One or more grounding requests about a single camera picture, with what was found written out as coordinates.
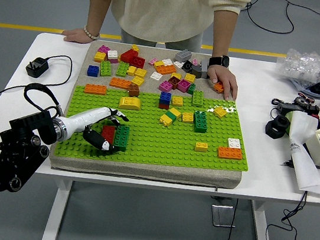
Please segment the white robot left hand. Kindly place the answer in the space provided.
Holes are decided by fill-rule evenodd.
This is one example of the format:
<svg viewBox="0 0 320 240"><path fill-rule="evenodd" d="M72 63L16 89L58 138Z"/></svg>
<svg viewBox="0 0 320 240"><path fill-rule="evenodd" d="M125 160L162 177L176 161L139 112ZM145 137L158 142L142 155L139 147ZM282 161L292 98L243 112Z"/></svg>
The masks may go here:
<svg viewBox="0 0 320 240"><path fill-rule="evenodd" d="M56 119L56 125L61 131L57 141L66 141L70 139L75 132L87 132L93 139L93 141L90 142L91 145L102 151L114 151L114 146L106 141L100 134L91 131L90 127L105 119L111 119L115 125L120 125L116 116L122 118L125 122L129 121L124 113L108 107L89 109L88 111L77 113L67 118L60 116Z"/></svg>

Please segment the person's left hand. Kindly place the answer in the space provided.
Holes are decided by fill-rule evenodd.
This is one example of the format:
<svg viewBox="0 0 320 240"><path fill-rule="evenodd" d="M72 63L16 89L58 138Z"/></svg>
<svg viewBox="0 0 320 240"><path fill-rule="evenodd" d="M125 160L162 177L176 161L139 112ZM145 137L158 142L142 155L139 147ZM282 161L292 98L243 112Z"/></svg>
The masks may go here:
<svg viewBox="0 0 320 240"><path fill-rule="evenodd" d="M207 75L213 84L221 82L225 100L236 100L238 94L237 79L228 68L221 65L208 67Z"/></svg>

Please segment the person's right hand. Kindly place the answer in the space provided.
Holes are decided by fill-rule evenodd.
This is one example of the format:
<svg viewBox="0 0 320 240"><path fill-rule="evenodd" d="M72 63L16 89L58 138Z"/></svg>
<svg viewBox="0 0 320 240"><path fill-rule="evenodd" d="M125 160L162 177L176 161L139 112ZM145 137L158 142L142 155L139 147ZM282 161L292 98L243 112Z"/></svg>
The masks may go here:
<svg viewBox="0 0 320 240"><path fill-rule="evenodd" d="M66 42L75 42L79 44L88 44L93 41L91 37L89 37L82 28L76 28L73 30L64 30L61 32L64 36L64 41Z"/></svg>

